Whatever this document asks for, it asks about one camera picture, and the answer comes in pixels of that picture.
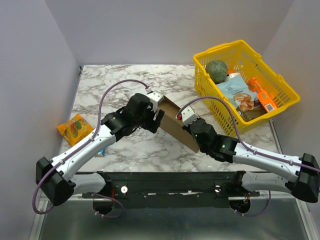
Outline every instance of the white wall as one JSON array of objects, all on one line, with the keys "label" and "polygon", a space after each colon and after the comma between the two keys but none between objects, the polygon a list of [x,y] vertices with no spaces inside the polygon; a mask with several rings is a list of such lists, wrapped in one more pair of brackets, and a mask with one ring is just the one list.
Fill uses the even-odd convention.
[{"label": "white wall", "polygon": [[[274,119],[286,154],[310,153],[320,164],[320,1],[295,0],[263,59],[301,96]],[[320,203],[309,204],[320,232]]]},{"label": "white wall", "polygon": [[36,161],[57,154],[79,65],[43,0],[0,8],[0,239],[26,240]]},{"label": "white wall", "polygon": [[263,53],[293,0],[46,0],[81,64],[189,64],[246,40]]}]

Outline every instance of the orange package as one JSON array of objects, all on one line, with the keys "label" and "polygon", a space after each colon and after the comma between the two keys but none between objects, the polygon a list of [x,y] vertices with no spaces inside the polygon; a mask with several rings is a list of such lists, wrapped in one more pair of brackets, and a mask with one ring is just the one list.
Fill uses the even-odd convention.
[{"label": "orange package", "polygon": [[76,145],[94,130],[80,114],[59,125],[57,129],[71,146]]},{"label": "orange package", "polygon": [[260,86],[259,82],[255,77],[252,77],[246,84],[252,92],[257,93],[257,97],[261,105],[268,113],[278,108],[276,103],[272,100],[269,94]]}]

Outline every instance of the yellow plastic crate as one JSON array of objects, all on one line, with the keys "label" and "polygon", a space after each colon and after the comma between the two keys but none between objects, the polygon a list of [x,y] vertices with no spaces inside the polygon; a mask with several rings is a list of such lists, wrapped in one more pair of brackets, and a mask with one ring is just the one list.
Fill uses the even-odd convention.
[{"label": "yellow plastic crate", "polygon": [[[234,106],[223,95],[211,80],[205,67],[212,60],[222,60],[229,70],[240,73],[245,82],[255,77],[262,88],[269,93],[278,108],[251,121],[244,121]],[[207,51],[193,56],[195,63],[194,87],[200,96],[215,96],[224,100],[235,117],[240,133],[261,125],[275,115],[283,112],[289,106],[300,101],[300,96],[285,82],[280,74],[276,74],[263,60],[260,54],[253,50],[244,40],[237,40],[209,48]],[[236,135],[231,117],[222,105],[214,99],[205,99],[211,113],[228,136]]]}]

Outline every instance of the marble table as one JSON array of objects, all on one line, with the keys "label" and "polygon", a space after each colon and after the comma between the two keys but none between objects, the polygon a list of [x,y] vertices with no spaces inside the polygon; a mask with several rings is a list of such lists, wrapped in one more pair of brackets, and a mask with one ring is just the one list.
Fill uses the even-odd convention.
[{"label": "marble table", "polygon": [[[98,106],[103,93],[112,84],[125,80],[144,81],[165,94],[182,107],[198,96],[194,88],[193,65],[85,65],[79,81],[70,117],[81,114],[93,128],[97,126]],[[105,98],[102,116],[125,106],[135,93],[145,93],[138,83],[124,83],[112,90]],[[212,124],[218,134],[223,130],[202,101],[193,109]],[[248,144],[278,152],[271,130],[265,123],[242,135]],[[63,142],[61,152],[70,146]],[[219,162],[199,152],[194,153],[178,140],[159,128],[156,134],[139,129],[108,147],[104,157],[94,157],[80,171],[107,172],[203,172],[203,171],[257,171],[241,164]]]}]

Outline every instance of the watermelon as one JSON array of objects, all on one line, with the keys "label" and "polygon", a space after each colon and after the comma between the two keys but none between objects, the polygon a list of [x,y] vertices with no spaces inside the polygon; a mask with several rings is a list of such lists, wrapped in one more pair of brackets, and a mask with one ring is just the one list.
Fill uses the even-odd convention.
[{"label": "watermelon", "polygon": [[222,83],[228,75],[228,67],[221,60],[213,60],[205,66],[205,71],[215,84]]}]

